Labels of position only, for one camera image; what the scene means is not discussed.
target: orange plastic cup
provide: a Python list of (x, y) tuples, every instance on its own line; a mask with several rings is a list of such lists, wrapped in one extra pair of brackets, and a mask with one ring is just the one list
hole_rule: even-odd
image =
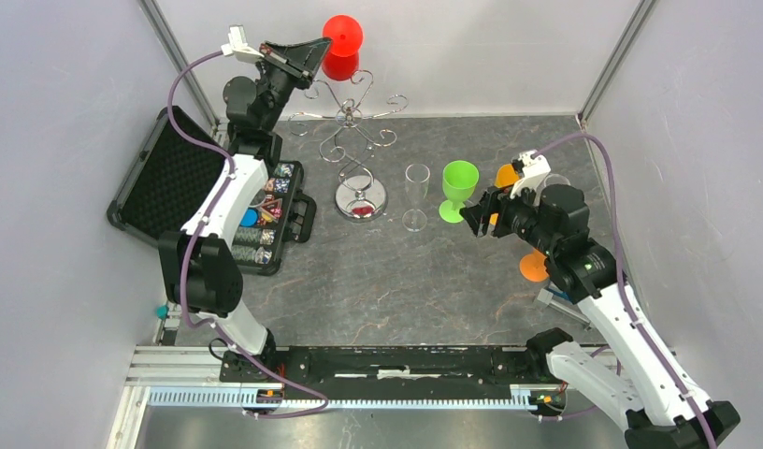
[(519, 271), (528, 281), (544, 282), (550, 277), (547, 273), (547, 267), (544, 266), (546, 260), (546, 255), (539, 250), (533, 250), (533, 253), (526, 255), (519, 261)]
[[(501, 167), (497, 171), (497, 177), (495, 178), (495, 187), (498, 189), (501, 189), (503, 187), (508, 187), (509, 185), (514, 185), (517, 181), (519, 181), (519, 175), (516, 174), (515, 171), (513, 171), (513, 166), (511, 164), (506, 164), (505, 166)], [(497, 224), (497, 214), (493, 213), (492, 216), (489, 218), (489, 223), (492, 225)]]

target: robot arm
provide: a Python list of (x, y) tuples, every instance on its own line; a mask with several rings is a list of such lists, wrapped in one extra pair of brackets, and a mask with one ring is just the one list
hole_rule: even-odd
[[(494, 237), (516, 234), (547, 256), (550, 280), (563, 290), (601, 332), (626, 367), (634, 389), (588, 356), (560, 329), (527, 343), (533, 369), (572, 384), (625, 432), (631, 449), (707, 447), (698, 418), (687, 403), (692, 396), (720, 442), (740, 422), (730, 402), (712, 402), (679, 365), (643, 314), (632, 288), (625, 285), (637, 321), (632, 324), (620, 296), (615, 260), (589, 237), (588, 206), (583, 192), (550, 185), (536, 199), (536, 186), (549, 174), (543, 156), (524, 152), (512, 162), (520, 179), (512, 186), (490, 188), (481, 202), (461, 211), (477, 236), (485, 235), (498, 213)], [(655, 350), (635, 325), (641, 324)], [(689, 395), (682, 395), (663, 367), (664, 358), (681, 375)]]
[[(282, 142), (273, 133), (274, 125), (291, 92), (311, 86), (331, 42), (329, 38), (292, 46), (264, 42), (255, 50), (243, 27), (230, 27), (223, 55), (255, 64), (260, 72), (258, 80), (235, 77), (224, 86), (232, 164), (225, 160), (208, 197), (181, 230), (167, 231), (158, 241), (167, 298), (180, 304), (186, 261), (188, 311), (218, 326), (237, 346), (259, 355), (261, 362), (275, 351), (274, 339), (241, 301), (244, 281), (230, 247), (247, 207), (280, 161)], [(192, 239), (196, 241), (187, 256)]]

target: gray tabletop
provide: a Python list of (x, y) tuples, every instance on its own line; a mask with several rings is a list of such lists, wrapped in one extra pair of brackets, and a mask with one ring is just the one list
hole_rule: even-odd
[[(437, 211), (445, 198), (441, 173), (449, 162), (468, 160), (480, 170), (475, 202), (515, 154), (576, 131), (572, 117), (377, 119), (363, 125), (398, 135), (395, 145), (376, 150), (367, 163), (386, 186), (389, 204), (383, 216), (364, 224), (338, 214), (340, 166), (318, 155), (319, 142), (336, 125), (314, 123), (305, 137), (279, 130), (283, 159), (304, 165), (305, 193), (319, 209), (310, 241), (286, 246), (280, 272), (244, 277), (243, 300), (278, 344), (522, 344), (555, 326), (580, 342), (602, 342), (596, 331), (533, 305), (541, 285), (519, 272), (520, 259), (531, 251), (525, 243), (514, 236), (476, 239), (466, 224), (445, 223)], [(351, 152), (364, 140), (341, 143)], [(585, 191), (592, 236), (611, 248), (609, 213), (584, 143), (556, 149), (548, 160), (553, 172)], [(401, 223), (410, 208), (404, 170), (413, 163), (431, 169), (428, 224), (418, 233)], [(182, 329), (177, 344), (212, 338), (210, 329)]]

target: red plastic cup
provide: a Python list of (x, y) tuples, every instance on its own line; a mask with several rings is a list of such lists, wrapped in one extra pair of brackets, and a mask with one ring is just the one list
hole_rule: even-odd
[(359, 68), (359, 53), (342, 57), (328, 52), (321, 63), (321, 69), (331, 80), (345, 81)]
[(349, 57), (362, 47), (362, 27), (351, 16), (340, 14), (329, 19), (324, 24), (322, 34), (332, 38), (329, 52), (335, 56)]

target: gray wall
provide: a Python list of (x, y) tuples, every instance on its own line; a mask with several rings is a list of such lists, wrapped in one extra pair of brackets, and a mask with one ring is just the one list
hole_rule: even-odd
[(137, 2), (0, 1), (1, 448), (106, 443), (162, 289), (105, 210), (174, 76)]
[(763, 0), (659, 2), (590, 128), (655, 326), (763, 447)]
[[(638, 0), (158, 3), (190, 61), (219, 49), (231, 24), (246, 25), (256, 46), (311, 40), (330, 17), (355, 17), (364, 36), (360, 66), (376, 81), (365, 114), (389, 110), (387, 97), (405, 94), (411, 104), (404, 112), (413, 115), (565, 115), (582, 106)], [(224, 113), (224, 74), (237, 73), (253, 76), (254, 69), (224, 58), (198, 76), (217, 115)], [(333, 85), (341, 101), (362, 92), (349, 82)], [(322, 94), (311, 101), (295, 92), (286, 112), (334, 114), (337, 106)]]

